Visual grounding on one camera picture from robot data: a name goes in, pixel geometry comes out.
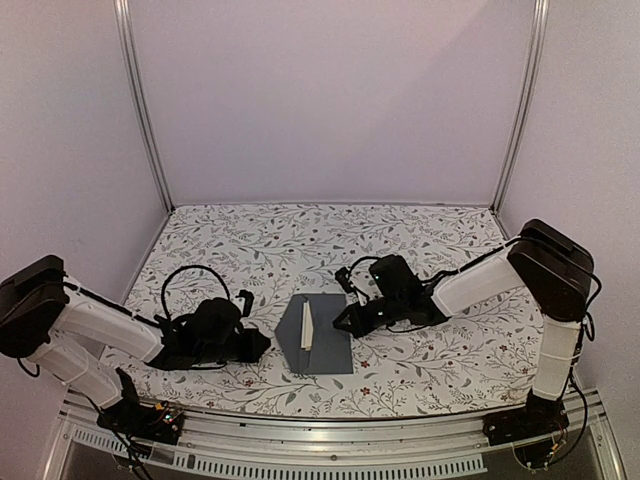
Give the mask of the grey-blue envelope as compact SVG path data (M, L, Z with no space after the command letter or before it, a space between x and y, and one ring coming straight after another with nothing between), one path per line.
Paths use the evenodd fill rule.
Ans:
M311 349L302 348L303 308L308 303L313 322ZM343 375L353 373L350 336L332 322L346 308L337 293L295 294L275 328L275 338L292 373Z

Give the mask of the beige lined letter paper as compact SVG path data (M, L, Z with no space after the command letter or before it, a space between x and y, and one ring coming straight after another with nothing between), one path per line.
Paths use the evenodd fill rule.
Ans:
M311 309L311 303L305 299L302 304L301 334L300 348L304 351L310 351L313 347L314 322Z

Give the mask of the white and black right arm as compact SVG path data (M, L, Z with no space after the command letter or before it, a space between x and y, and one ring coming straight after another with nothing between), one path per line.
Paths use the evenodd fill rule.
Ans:
M332 326L354 338L406 321L415 328L443 324L484 305L493 306L509 294L531 301L542 320L543 333L530 395L533 400L517 415L517 427L537 436L552 424L580 341L590 326L590 306L601 281L587 249L540 219L524 224L519 234L467 264L420 278L399 254L366 258L378 290L371 297L352 280L353 266L341 268L336 281L358 301L347 305Z

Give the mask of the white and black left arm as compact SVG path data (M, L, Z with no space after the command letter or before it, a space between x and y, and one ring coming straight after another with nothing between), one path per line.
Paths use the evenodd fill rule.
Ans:
M81 336L114 348L161 371L212 370L216 365L256 363L271 341L246 328L253 296L242 306L229 295L202 301L192 313L147 319L82 287L64 262L47 255L1 283L1 353L49 371L99 408L128 434L148 426L130 377L104 366L76 342Z

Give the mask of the floral patterned table mat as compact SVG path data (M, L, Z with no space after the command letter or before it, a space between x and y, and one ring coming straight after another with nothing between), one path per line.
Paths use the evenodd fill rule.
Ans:
M205 299L245 289L248 325L271 335L297 293L336 293L353 266L377 290L366 256L399 254L421 278L452 269L503 240L481 208L358 205L218 205L177 209L126 305L145 317L189 313ZM213 372L154 370L113 349L138 393L194 407L282 417L379 418L463 413L525 401L537 370L543 321L524 290L470 307L420 331L407 323L352 344L347 375L292 373L278 345L257 364Z

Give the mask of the aluminium slotted front rail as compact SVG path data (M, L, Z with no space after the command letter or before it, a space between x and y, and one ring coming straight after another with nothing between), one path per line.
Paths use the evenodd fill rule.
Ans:
M293 419L188 408L174 445L150 443L133 468L124 446L66 396L46 479L627 479L598 392L568 392L570 425L559 460L522 466L541 437L491 445L482 412L398 419Z

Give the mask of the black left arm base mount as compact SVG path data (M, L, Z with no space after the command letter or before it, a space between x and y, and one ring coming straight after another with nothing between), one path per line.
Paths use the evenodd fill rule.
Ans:
M122 398L101 408L97 425L129 437L177 445L184 425L183 410L161 401L154 406L140 403L131 377L121 368L116 373L122 384Z

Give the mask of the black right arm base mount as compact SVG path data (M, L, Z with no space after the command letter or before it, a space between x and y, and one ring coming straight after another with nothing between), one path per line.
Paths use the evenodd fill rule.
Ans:
M530 390L522 407L485 415L482 432L495 446L559 432L568 426L561 398L548 400Z

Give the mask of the left aluminium frame post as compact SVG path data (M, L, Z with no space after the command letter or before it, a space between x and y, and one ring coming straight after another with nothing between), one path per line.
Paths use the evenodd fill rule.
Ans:
M113 5L124 68L143 147L161 204L167 214L171 214L175 210L175 204L170 192L167 175L162 165L144 92L143 79L135 45L130 5L127 0L114 0Z

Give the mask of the aluminium frame post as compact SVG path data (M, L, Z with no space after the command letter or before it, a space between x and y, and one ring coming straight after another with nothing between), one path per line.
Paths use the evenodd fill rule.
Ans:
M498 183L490 205L492 212L496 216L500 215L505 205L510 183L515 172L521 144L524 139L529 111L534 98L537 77L544 50L548 15L549 1L536 0L534 2L532 27L516 114L507 142L507 148L499 173Z
M162 165L144 92L143 79L135 45L130 5L127 0L114 0L113 5L124 68L143 147L161 204L167 214L171 214L175 210L175 204L170 192L167 175Z

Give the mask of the right aluminium frame post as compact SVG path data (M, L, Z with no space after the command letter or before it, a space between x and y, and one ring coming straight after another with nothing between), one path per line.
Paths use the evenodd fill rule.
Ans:
M521 144L524 139L529 111L534 98L537 77L544 50L548 15L549 1L536 0L534 2L532 27L516 114L507 142L507 148L499 173L498 183L490 205L492 212L496 216L500 215L505 205L510 183L515 172Z

